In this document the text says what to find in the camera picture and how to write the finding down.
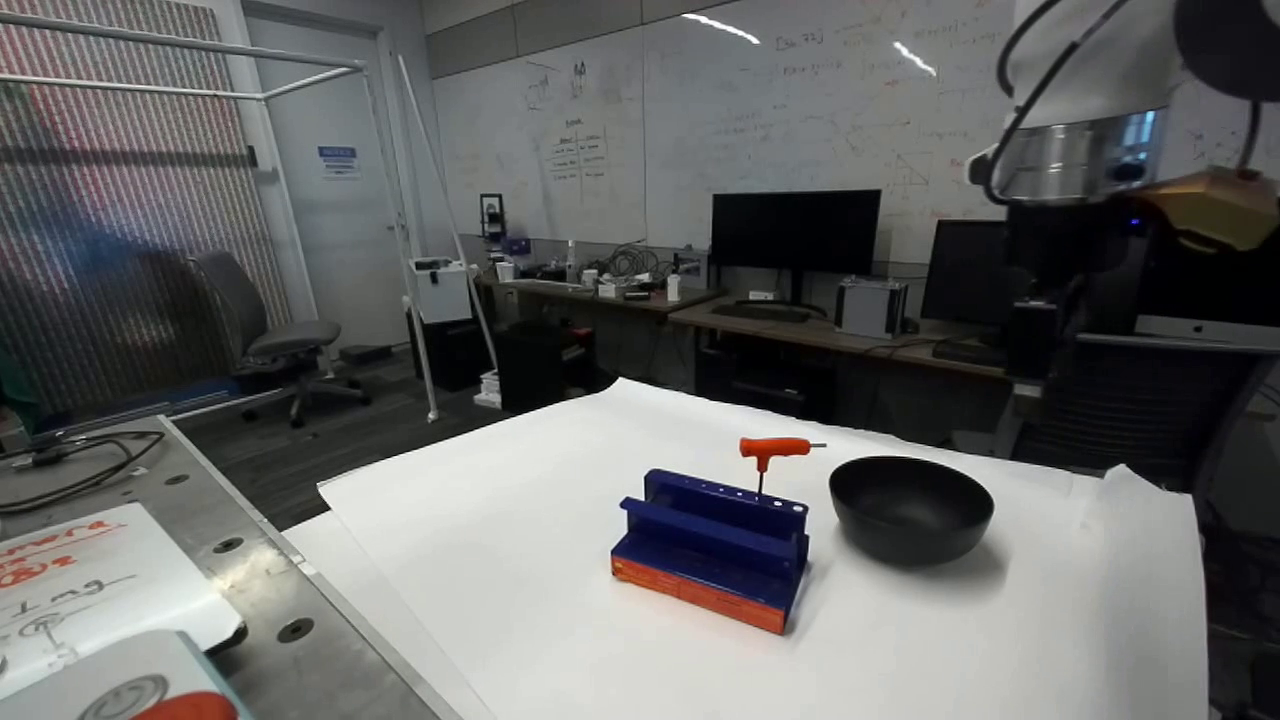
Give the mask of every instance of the office chair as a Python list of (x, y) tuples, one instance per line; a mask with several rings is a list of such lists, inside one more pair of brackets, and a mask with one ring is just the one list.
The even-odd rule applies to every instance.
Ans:
[(1001, 457), (1075, 471), (1130, 463), (1197, 490), (1265, 373), (1255, 350), (1074, 341), (1046, 384), (1017, 389)]
[(373, 400), (356, 381), (340, 374), (338, 369), (320, 369), (320, 350), (340, 336), (338, 324), (303, 318), (269, 328), (269, 308), (234, 252), (187, 252), (185, 264), (217, 308), (225, 350), (234, 357), (235, 374), (298, 369), (288, 403), (294, 426), (308, 423), (311, 394), (343, 394), (360, 403)]

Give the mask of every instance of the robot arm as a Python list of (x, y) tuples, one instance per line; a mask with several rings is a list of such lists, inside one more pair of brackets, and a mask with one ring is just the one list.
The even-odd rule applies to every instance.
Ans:
[(1029, 115), (992, 154), (992, 191), (1013, 204), (1098, 204), (1152, 182), (1179, 85), (1172, 0), (1019, 0), (1017, 17), (1023, 30), (1007, 78)]
[(1164, 112), (1179, 77), (1280, 98), (1280, 0), (1017, 0), (1001, 78), (1017, 103), (973, 172), (997, 204), (1075, 209), (1141, 191), (1210, 248), (1255, 248), (1280, 229), (1255, 172), (1158, 182)]

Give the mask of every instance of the floor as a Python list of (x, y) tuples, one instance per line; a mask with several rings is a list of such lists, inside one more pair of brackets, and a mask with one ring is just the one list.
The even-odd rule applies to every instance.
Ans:
[(466, 435), (503, 410), (476, 407), (474, 392), (439, 392), (439, 421), (410, 357), (352, 373), (373, 403), (318, 400), (303, 426), (288, 426), (288, 403), (228, 407), (182, 421), (193, 443), (283, 531), (325, 511), (320, 481)]

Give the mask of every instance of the white wall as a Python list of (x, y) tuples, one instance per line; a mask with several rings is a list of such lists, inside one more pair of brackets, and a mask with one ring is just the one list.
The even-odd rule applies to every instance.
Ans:
[[(435, 78), (466, 230), (481, 191), (503, 191), (534, 234), (710, 244), (712, 191), (885, 188), (880, 261), (919, 264), (940, 217), (1001, 210), (959, 167), (1007, 115), (992, 63), (1013, 0), (735, 0), (710, 17), (761, 43), (665, 20)], [(1239, 98), (1185, 85), (1164, 172), (1234, 163), (1239, 135)], [(1280, 132), (1262, 167), (1280, 172)]]
[[(340, 20), (340, 24), (360, 24), (375, 27), (388, 36), (388, 55), (403, 55), (413, 86), (425, 103), (434, 103), (434, 78), (429, 78), (429, 43), (425, 43), (425, 4), (420, 0), (245, 0), (254, 10), (300, 10), (300, 17), (320, 17), (320, 20)], [(401, 167), (403, 167), (403, 188), (410, 188), (410, 229), (413, 234), (425, 239), (425, 252), (447, 252), (447, 209), (443, 209), (443, 188), (434, 176), (429, 145), (410, 115), (413, 106), (403, 103), (401, 91), (401, 66), (388, 63), (382, 73), (382, 85), (393, 98), (393, 125), (401, 145)]]

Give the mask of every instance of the white paper sheet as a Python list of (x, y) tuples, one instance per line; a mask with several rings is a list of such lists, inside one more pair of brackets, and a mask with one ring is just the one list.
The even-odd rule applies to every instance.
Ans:
[[(768, 475), (768, 490), (814, 509), (793, 636), (610, 570), (615, 502), (640, 495), (648, 469), (753, 489), (739, 435), (830, 443)], [(830, 471), (885, 451), (952, 463), (997, 495), (973, 555), (899, 570), (839, 538)], [(1210, 709), (1197, 511), (1125, 469), (1088, 481), (620, 381), (340, 475), (325, 498), (499, 720), (1201, 720)]]

